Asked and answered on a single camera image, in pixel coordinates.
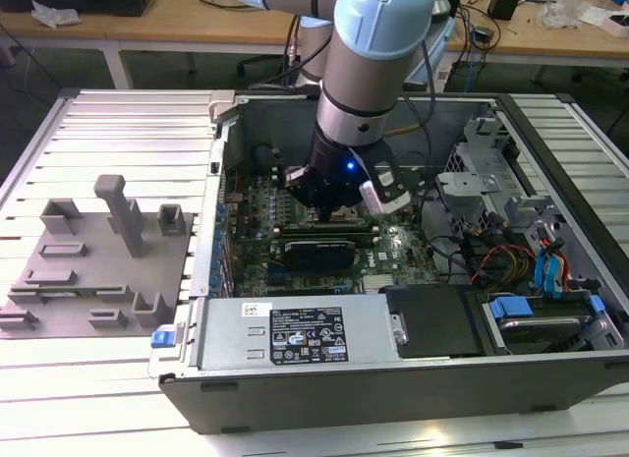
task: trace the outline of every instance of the blue latch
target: blue latch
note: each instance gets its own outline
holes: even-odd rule
[[[175,331],[153,331],[150,335],[150,347],[153,349],[175,347]]]
[[[496,319],[511,316],[532,316],[533,310],[526,297],[498,297],[489,303],[491,314]]]
[[[594,308],[596,314],[600,314],[605,311],[605,305],[599,295],[591,295],[590,304],[592,305],[592,308]]]

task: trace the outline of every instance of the gray plastic part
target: gray plastic part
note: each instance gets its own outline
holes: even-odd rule
[[[85,243],[51,243],[39,250],[42,257],[80,257],[86,254]]]
[[[50,234],[74,234],[69,220],[80,218],[81,213],[71,199],[49,200],[39,219],[45,224]]]
[[[162,236],[182,236],[186,233],[186,220],[179,204],[163,204],[157,213]]]
[[[149,305],[143,298],[142,293],[136,293],[131,313],[136,317],[142,327],[155,327],[166,322],[170,311],[164,302],[161,293],[155,294],[155,301]]]
[[[140,229],[140,232],[142,232],[142,229],[144,228],[144,217],[142,216],[142,212],[140,211],[138,202],[136,201],[136,199],[130,199],[128,200],[128,203],[131,217],[134,222],[138,224],[138,229]],[[118,229],[118,225],[116,224],[114,218],[109,217],[107,218],[107,221],[109,221],[109,226],[111,226],[111,230],[114,232],[114,234],[120,234],[120,230]]]
[[[127,327],[127,317],[117,308],[102,308],[89,311],[87,319],[94,328],[106,327],[124,329]]]
[[[37,318],[28,310],[0,312],[0,328],[5,331],[33,331]]]
[[[98,297],[103,302],[129,302],[131,303],[136,297],[136,293],[129,288],[129,285],[123,285],[118,291],[116,290],[98,290]]]
[[[36,292],[14,292],[10,290],[7,294],[7,297],[9,297],[9,299],[16,305],[21,305],[24,303],[43,303],[43,298],[41,298]]]
[[[105,200],[131,257],[143,256],[142,226],[138,224],[129,208],[123,190],[125,179],[122,175],[100,175],[94,184],[94,193]]]
[[[109,213],[83,213],[70,219],[75,235],[51,236],[45,231],[35,246],[18,282],[9,292],[10,300],[0,313],[12,314],[24,304],[38,319],[35,330],[0,327],[0,339],[47,337],[147,336],[154,328],[145,328],[132,313],[137,292],[149,303],[160,292],[168,307],[162,323],[171,322],[179,296],[182,273],[193,216],[184,214],[185,236],[162,236],[157,213],[144,214],[143,239],[145,256],[130,257],[119,236],[112,233]],[[42,257],[44,245],[81,242],[86,246],[82,257]],[[73,285],[41,286],[25,282],[29,271],[73,270]],[[128,323],[126,328],[97,327],[88,321],[90,310],[120,309]]]
[[[73,285],[77,274],[73,270],[30,270],[24,279],[28,285]]]

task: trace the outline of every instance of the yellow wire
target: yellow wire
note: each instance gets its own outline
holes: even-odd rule
[[[394,136],[407,135],[409,133],[413,133],[414,131],[417,131],[419,128],[420,128],[420,125],[418,125],[417,123],[411,126],[404,126],[402,128],[396,128],[394,130],[385,131],[384,137],[392,138]]]

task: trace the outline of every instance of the metal slatted surface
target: metal slatted surface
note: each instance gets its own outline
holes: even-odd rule
[[[84,92],[75,105],[101,103],[134,106],[142,103],[156,105],[206,106],[208,92]],[[113,151],[108,142],[129,144],[133,153],[158,153],[145,150],[142,141],[154,144],[156,137],[142,139],[135,135],[108,139],[92,136],[70,138],[78,145],[53,139],[46,150],[92,154],[94,160]],[[163,138],[169,145],[176,139]],[[189,136],[182,137],[180,149],[191,151],[186,145]],[[203,139],[210,144],[210,139]],[[204,150],[196,151],[199,155]],[[37,154],[39,161],[44,154]],[[91,163],[85,166],[41,165],[25,176],[25,184],[16,191],[29,197],[42,190],[58,190],[88,186],[94,174],[118,171],[134,190],[141,192],[150,185],[131,185],[131,182],[164,184],[178,187],[175,182],[194,182],[203,179],[207,161],[196,159],[195,164],[174,165],[117,165]],[[182,184],[179,196],[173,197],[185,210],[200,212],[200,196],[191,195],[194,184]],[[76,189],[83,193],[83,188]],[[152,193],[141,193],[142,210],[154,210],[163,201]],[[80,210],[105,210],[100,200],[89,194],[76,199]],[[19,199],[17,192],[2,206],[0,220],[0,298],[11,285],[11,275],[19,273],[20,261],[26,259],[37,237],[28,232],[41,229],[38,214],[45,199]],[[617,213],[610,208],[609,216]],[[7,236],[11,232],[16,236]],[[190,253],[197,246],[193,236]],[[190,272],[188,261],[185,273]],[[181,300],[188,300],[191,280],[181,284]],[[175,322],[187,317],[189,307],[177,309]],[[281,455],[283,457],[345,455],[345,456],[411,456],[425,454],[456,455],[515,455],[550,457],[555,455],[621,455],[629,448],[629,420],[627,400],[629,386],[616,386],[565,412],[532,415],[473,417],[454,420],[433,420],[416,423],[397,423],[343,428],[320,428],[293,431],[257,432],[244,435],[201,436],[190,430],[188,423],[163,396],[156,381],[147,374],[147,338],[87,338],[48,339],[36,341],[0,341],[0,456],[24,457],[39,455],[84,455],[111,457],[130,452],[146,455],[181,454],[212,457]],[[524,445],[517,450],[496,450],[497,441],[513,441]]]
[[[629,256],[629,168],[617,157],[613,143],[579,117],[572,105],[556,97],[515,95],[516,103],[570,176],[600,220]],[[533,188],[545,186],[526,156],[518,158]]]
[[[67,103],[25,179],[0,209],[0,306],[43,232],[38,216],[48,199],[73,198],[81,211],[107,211],[93,192],[101,174],[123,175],[125,195],[144,212],[174,202],[198,215],[211,146],[210,99],[209,91],[83,91]],[[192,257],[183,287],[191,273]],[[180,298],[188,298],[187,288]]]

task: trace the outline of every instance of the wooden desk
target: wooden desk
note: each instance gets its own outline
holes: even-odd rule
[[[236,3],[233,0],[216,0]],[[199,0],[151,0],[141,17],[81,14],[83,23],[50,29],[28,13],[0,13],[25,46],[100,50],[116,88],[131,88],[123,50],[280,54],[291,16],[281,12],[229,12]],[[0,47],[15,43],[0,32]]]
[[[587,1],[608,9],[619,8],[610,0]],[[480,0],[474,6],[486,12],[488,4],[489,0]],[[522,55],[571,59],[617,59],[624,60],[625,64],[629,63],[629,39],[613,37],[603,29],[585,23],[577,29],[545,29],[538,18],[542,6],[538,3],[523,3],[518,6],[511,21],[498,21],[502,29],[502,37],[487,59],[504,62],[501,55]],[[471,13],[474,25],[495,29],[495,25],[480,13],[475,11]],[[451,50],[460,50],[463,46],[463,24],[460,20],[457,22],[458,32],[450,41],[449,49]]]
[[[230,3],[230,0],[217,1]],[[608,0],[588,1],[597,6],[611,4]],[[488,0],[481,0],[476,7],[486,10],[487,5]],[[579,29],[544,29],[537,19],[540,7],[540,4],[523,4],[513,20],[500,22],[502,38],[487,55],[489,62],[629,67],[629,39],[614,38],[587,24]],[[144,15],[138,18],[83,14],[82,24],[59,29],[40,25],[30,14],[0,13],[0,22],[25,46],[100,50],[116,88],[132,86],[120,51],[279,54],[290,18],[279,12],[218,10],[199,0],[151,0]],[[472,21],[478,26],[494,28],[476,12]],[[443,59],[445,67],[457,59],[463,46],[462,24],[457,26],[458,32],[451,38]],[[0,47],[13,44],[10,38],[0,34]]]

